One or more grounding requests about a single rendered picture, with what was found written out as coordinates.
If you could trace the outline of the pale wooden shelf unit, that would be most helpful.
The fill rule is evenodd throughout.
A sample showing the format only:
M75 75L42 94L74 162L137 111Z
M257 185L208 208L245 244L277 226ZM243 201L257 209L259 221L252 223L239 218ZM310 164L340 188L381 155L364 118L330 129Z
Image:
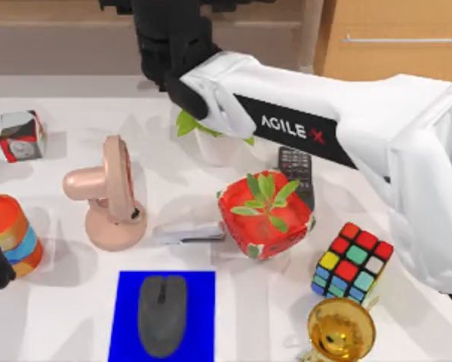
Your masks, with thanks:
M263 63L311 72L323 0L213 13L214 39ZM133 20L97 0L0 0L0 75L139 75Z

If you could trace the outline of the white pot with green plant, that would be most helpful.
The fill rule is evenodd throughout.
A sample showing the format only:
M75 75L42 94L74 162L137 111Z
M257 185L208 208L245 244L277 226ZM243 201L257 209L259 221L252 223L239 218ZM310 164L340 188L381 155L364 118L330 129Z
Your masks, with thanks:
M254 146L253 137L238 139L225 136L222 133L203 126L185 110L180 110L176 120L177 137L189 133L195 134L198 148L204 161L213 166L225 166L230 162L241 143Z

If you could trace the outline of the red black grey printed box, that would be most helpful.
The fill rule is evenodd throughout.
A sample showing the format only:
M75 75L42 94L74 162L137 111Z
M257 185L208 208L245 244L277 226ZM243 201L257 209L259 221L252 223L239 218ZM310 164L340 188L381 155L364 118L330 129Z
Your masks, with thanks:
M0 147L8 163L44 156L45 130L34 109L0 115Z

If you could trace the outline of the black remote control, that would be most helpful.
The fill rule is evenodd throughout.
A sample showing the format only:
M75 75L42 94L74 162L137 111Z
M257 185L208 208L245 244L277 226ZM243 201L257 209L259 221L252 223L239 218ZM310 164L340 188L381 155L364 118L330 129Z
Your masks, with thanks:
M278 169L289 181L298 179L296 193L311 211L315 209L315 194L312 183L312 157L306 152L280 146L278 149Z

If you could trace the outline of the pink desk fan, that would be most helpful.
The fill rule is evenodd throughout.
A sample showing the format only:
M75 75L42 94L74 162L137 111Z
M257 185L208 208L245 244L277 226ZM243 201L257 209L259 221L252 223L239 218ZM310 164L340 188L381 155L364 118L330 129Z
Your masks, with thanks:
M96 247L126 250L144 236L146 211L134 196L128 148L119 135L105 139L101 165L68 172L63 191L74 201L88 202L85 231Z

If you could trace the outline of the white stapler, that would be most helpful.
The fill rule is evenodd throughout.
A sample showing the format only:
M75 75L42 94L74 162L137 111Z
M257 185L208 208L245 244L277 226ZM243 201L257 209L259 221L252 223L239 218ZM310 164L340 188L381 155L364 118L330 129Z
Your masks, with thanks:
M222 222L173 222L152 230L152 239L157 244L220 242L225 238Z

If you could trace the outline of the wooden cupboard door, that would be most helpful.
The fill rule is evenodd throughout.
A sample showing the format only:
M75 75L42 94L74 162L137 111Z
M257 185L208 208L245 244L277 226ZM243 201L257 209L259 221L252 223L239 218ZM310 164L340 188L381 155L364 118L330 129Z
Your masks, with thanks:
M329 78L400 73L452 81L452 44L359 44L353 38L452 38L452 0L324 0L313 63Z

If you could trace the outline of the red pot with green plant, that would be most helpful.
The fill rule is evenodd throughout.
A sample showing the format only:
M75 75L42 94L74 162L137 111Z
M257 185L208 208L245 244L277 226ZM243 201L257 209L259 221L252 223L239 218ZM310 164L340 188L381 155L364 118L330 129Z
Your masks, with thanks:
M297 193L299 185L279 170L263 170L218 191L223 221L246 256L269 259L312 230L314 213Z

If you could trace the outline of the orange and blue striped cup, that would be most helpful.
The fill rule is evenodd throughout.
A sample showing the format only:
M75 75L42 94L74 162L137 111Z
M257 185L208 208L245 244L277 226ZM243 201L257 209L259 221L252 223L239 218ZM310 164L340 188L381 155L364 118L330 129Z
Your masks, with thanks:
M0 194L0 248L18 278L36 270L43 247L20 203Z

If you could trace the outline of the grey computer mouse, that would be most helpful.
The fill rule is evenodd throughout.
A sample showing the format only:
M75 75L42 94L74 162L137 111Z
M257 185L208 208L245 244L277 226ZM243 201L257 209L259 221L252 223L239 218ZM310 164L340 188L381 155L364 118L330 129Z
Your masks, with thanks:
M170 357L186 330L188 290L181 275L151 275L143 280L137 309L140 342L151 357Z

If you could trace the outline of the multicoloured puzzle cube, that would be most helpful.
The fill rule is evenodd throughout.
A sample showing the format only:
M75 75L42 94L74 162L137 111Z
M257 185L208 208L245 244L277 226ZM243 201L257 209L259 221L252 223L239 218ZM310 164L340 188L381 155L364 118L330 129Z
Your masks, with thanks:
M311 289L319 296L344 297L362 304L393 253L389 242L348 222L318 261Z

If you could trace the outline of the blue mouse mat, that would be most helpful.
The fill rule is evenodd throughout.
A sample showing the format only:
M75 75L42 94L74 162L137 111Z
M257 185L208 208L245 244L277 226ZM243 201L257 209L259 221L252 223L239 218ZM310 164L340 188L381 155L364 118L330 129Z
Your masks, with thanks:
M144 350L137 328L143 280L151 275L181 275L188 290L186 330L179 348L167 358ZM212 271L123 271L119 275L108 362L214 362L216 275Z

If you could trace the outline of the gold trophy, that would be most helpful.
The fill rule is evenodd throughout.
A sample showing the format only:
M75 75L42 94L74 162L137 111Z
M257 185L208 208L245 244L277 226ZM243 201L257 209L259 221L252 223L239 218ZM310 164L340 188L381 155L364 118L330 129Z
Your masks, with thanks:
M370 310L379 297L361 305L346 297L324 299L309 313L310 351L297 362L359 362L373 348L377 329Z

